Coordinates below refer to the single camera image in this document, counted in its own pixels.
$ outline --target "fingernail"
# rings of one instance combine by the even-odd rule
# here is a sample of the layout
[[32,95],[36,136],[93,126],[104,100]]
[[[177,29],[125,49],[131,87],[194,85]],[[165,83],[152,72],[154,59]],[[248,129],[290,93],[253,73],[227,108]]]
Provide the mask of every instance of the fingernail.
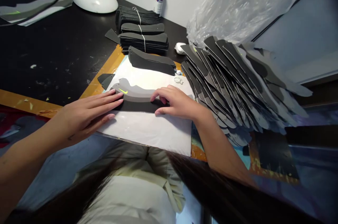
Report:
[[109,119],[109,120],[112,120],[114,117],[115,117],[115,114],[109,114],[109,115],[108,115],[108,119]]

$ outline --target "person's left hand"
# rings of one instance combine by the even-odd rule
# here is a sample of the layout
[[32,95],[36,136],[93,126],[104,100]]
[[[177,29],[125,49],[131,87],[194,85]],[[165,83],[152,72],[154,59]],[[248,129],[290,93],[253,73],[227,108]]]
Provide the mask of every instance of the person's left hand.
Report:
[[36,132],[45,135],[44,143],[54,151],[75,145],[115,117],[106,113],[123,102],[123,94],[114,93],[113,89],[67,104]]

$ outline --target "white paper sheet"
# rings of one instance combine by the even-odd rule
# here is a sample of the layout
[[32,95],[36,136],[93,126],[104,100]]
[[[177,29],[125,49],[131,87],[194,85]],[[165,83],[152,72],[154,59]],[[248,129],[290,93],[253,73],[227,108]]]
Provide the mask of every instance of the white paper sheet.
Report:
[[[131,86],[157,89],[170,84],[187,95],[194,96],[188,80],[182,75],[179,76],[183,79],[181,85],[174,81],[175,77],[178,76],[132,67],[127,58],[115,72],[107,90],[119,82],[119,79],[126,78]],[[101,127],[99,132],[190,156],[191,120],[170,115],[156,117],[155,114],[146,112],[112,111],[112,113],[116,115],[115,119]]]

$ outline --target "hand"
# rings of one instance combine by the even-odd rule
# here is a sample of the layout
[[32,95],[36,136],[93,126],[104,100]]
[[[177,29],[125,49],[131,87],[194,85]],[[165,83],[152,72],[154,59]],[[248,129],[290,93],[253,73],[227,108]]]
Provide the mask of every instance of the hand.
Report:
[[157,96],[160,97],[160,100],[164,104],[166,104],[168,100],[170,107],[157,109],[155,115],[169,114],[176,117],[195,120],[203,116],[206,112],[210,112],[207,108],[203,107],[187,96],[183,91],[172,85],[155,90],[150,101],[154,101]]
[[123,93],[111,90],[67,104],[40,130],[49,147],[59,150],[79,143],[115,117],[105,114],[119,106]]

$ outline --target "long dark hair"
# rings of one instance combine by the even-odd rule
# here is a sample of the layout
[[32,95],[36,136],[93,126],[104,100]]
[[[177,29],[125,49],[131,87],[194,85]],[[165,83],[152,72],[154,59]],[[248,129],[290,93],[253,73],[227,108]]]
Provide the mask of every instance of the long dark hair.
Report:
[[[179,154],[170,162],[201,205],[219,223],[321,223],[303,211]],[[77,223],[110,179],[115,161],[74,183],[37,211],[5,223]]]

